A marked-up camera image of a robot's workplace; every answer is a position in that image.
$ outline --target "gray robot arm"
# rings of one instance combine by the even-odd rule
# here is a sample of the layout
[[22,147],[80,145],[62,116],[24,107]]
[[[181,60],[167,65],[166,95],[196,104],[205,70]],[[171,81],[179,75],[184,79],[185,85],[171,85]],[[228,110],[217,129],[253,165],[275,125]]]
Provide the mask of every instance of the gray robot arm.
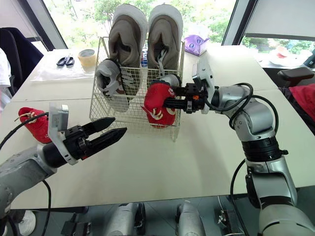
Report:
[[24,150],[0,165],[0,235],[11,203],[20,193],[55,174],[58,167],[84,160],[114,144],[125,134],[126,128],[118,128],[88,140],[91,134],[107,128],[114,120],[102,118],[67,129],[67,106],[50,107],[49,135],[53,142]]
[[279,149],[271,110],[258,102],[255,95],[240,109],[250,90],[239,85],[215,87],[206,61],[193,67],[192,78],[193,84],[173,88],[176,95],[185,99],[168,98],[164,106],[189,114],[214,110],[231,119],[246,156],[248,197],[260,209],[259,234],[314,236],[313,224],[295,207],[297,193],[284,158],[288,152]]
[[[249,93],[240,86],[218,90],[219,108],[228,107]],[[217,113],[231,118],[241,105]],[[297,193],[284,158],[287,151],[279,149],[270,109],[252,98],[233,120],[233,125],[246,156],[248,196],[253,206],[260,209],[259,233],[264,236],[315,235],[309,218],[295,207]]]

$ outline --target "person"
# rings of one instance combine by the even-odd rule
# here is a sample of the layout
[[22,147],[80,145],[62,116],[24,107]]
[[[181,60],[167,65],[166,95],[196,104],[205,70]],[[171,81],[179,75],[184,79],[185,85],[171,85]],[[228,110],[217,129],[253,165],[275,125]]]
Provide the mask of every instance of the person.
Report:
[[12,95],[9,91],[11,77],[11,66],[4,51],[0,48],[0,113],[11,101]]

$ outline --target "white wire rack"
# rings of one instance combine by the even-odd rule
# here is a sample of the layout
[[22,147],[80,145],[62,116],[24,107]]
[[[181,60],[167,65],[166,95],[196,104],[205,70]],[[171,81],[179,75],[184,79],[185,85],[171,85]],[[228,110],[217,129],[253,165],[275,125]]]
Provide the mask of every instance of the white wire rack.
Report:
[[[101,37],[98,44],[97,66],[109,58],[107,50],[107,37]],[[176,74],[183,80],[184,42],[178,63],[179,70],[165,70],[165,74]],[[152,135],[170,136],[175,142],[180,128],[181,111],[176,110],[175,121],[172,125],[152,124],[148,122],[147,115],[142,109],[147,87],[153,80],[160,79],[158,69],[121,67],[122,75],[132,77],[133,85],[122,81],[125,94],[106,97],[97,87],[94,78],[93,94],[90,107],[92,121],[103,117],[115,117],[111,128],[127,127],[128,132],[145,133]]]

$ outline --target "tissue box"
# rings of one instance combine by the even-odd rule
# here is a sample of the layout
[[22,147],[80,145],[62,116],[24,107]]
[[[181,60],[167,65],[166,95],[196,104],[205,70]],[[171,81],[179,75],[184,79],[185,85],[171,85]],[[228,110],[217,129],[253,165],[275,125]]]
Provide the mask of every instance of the tissue box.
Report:
[[200,56],[207,51],[208,42],[209,38],[203,39],[198,35],[189,35],[185,38],[185,51]]

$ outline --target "red sneaker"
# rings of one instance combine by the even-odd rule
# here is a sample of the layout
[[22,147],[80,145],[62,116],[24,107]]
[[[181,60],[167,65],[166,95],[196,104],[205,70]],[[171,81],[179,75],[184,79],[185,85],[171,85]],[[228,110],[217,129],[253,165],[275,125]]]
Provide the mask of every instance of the red sneaker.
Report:
[[[147,113],[149,123],[172,125],[175,121],[175,109],[163,107],[167,98],[174,98],[175,93],[169,84],[156,82],[150,85],[142,109]],[[163,125],[152,125],[165,128]]]
[[[44,113],[41,110],[36,110],[34,108],[22,107],[19,110],[20,121],[24,122],[29,118],[37,116]],[[33,134],[34,138],[43,144],[50,143],[51,140],[48,136],[48,120],[47,116],[37,118],[25,125],[26,128]]]

